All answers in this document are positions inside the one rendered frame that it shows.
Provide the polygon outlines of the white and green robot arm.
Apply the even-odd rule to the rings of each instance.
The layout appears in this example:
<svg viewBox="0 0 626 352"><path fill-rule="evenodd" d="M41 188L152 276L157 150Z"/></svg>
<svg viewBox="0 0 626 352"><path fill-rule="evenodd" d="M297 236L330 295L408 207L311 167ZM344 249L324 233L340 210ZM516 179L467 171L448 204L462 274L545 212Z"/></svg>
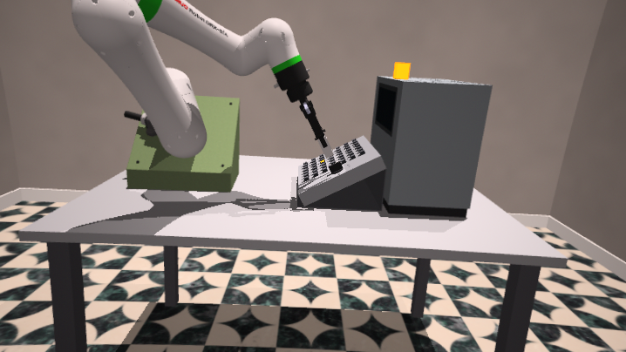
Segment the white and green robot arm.
<svg viewBox="0 0 626 352"><path fill-rule="evenodd" d="M78 34L145 112L125 111L124 116L140 121L146 135L158 135L164 149L178 158L201 152L207 131L189 78L165 67L148 27L194 47L238 76L269 64L277 79L274 87L282 91L310 78L292 30L278 18L240 37L185 0L71 0L71 14Z"/></svg>

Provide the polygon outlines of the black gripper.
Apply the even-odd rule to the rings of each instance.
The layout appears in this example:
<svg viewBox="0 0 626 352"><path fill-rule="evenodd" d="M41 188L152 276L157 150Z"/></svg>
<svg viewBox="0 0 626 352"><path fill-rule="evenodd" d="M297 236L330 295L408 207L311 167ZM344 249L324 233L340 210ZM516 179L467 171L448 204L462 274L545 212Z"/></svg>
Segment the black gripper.
<svg viewBox="0 0 626 352"><path fill-rule="evenodd" d="M287 91L287 95L289 97L290 102L296 102L297 100L300 101L301 105L299 105L301 111L303 112L305 118L307 117L310 126L313 130L313 132L316 135L315 140L318 141L319 145L321 146L324 156L325 158L329 158L331 156L334 155L331 147L330 147L330 143L327 140L324 132L325 130L322 130L322 127L320 126L317 118L316 118L316 112L314 110L313 104L310 101L307 101L308 99L306 98L306 96L310 95L313 92L310 83L307 81L306 83L297 86L296 88ZM307 99L307 100L306 100ZM303 107L302 107L303 106ZM313 110L313 111L312 111Z"/></svg>

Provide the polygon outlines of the grey control console with keypad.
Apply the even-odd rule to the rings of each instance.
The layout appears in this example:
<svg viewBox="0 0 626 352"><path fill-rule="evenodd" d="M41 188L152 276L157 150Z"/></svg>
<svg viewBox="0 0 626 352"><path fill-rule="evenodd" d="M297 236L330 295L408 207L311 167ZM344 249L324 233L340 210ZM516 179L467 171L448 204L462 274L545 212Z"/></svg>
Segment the grey control console with keypad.
<svg viewBox="0 0 626 352"><path fill-rule="evenodd" d="M493 86L431 84L409 70L395 63L393 77L377 77L371 142L298 167L297 207L466 218Z"/></svg>

